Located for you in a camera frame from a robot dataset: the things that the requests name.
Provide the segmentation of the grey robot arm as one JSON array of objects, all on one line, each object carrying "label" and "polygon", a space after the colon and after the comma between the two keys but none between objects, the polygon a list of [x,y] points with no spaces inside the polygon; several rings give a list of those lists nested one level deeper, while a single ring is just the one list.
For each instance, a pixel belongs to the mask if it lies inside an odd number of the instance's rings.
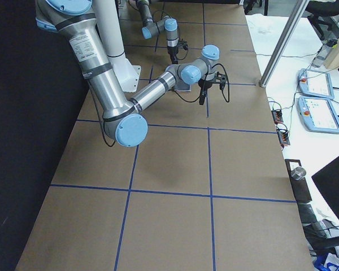
[{"label": "grey robot arm", "polygon": [[164,16],[161,20],[155,21],[150,11],[152,1],[139,0],[135,1],[136,7],[141,15],[142,20],[142,35],[148,40],[159,36],[161,33],[166,34],[167,52],[172,64],[177,64],[180,58],[177,57],[179,48],[188,51],[188,43],[180,38],[180,30],[177,20],[164,11]]},{"label": "grey robot arm", "polygon": [[143,110],[169,90],[188,91],[198,84],[197,102],[203,104],[208,89],[218,84],[229,100],[228,75],[216,69],[218,47],[207,45],[199,58],[180,64],[176,55],[185,42],[179,39],[177,21],[170,16],[153,21],[149,1],[136,3],[144,23],[142,33],[147,39],[166,34],[171,65],[141,90],[137,88],[141,68],[125,55],[115,1],[36,1],[35,5],[37,26],[69,41],[93,99],[102,106],[98,118],[104,138],[124,147],[139,145],[148,130]]}]

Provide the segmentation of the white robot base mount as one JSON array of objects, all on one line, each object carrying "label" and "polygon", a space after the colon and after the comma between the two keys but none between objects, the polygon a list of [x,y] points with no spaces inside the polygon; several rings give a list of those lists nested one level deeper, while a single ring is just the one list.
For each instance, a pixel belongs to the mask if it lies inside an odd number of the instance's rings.
[{"label": "white robot base mount", "polygon": [[97,27],[106,55],[124,92],[134,93],[141,67],[127,59],[114,0],[94,0],[92,4]]}]

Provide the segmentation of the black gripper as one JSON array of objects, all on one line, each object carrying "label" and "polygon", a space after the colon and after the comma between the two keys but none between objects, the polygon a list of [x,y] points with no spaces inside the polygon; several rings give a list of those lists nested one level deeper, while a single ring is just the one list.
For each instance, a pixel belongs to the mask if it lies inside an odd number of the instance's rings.
[{"label": "black gripper", "polygon": [[215,72],[206,76],[205,79],[200,79],[198,85],[201,88],[199,94],[199,104],[204,105],[207,97],[207,88],[211,88],[213,84],[220,85],[220,88],[224,88],[227,83],[227,77],[225,74]]},{"label": "black gripper", "polygon": [[167,41],[167,52],[171,57],[172,64],[178,64],[177,54],[179,49],[188,51],[188,43],[183,39]]}]

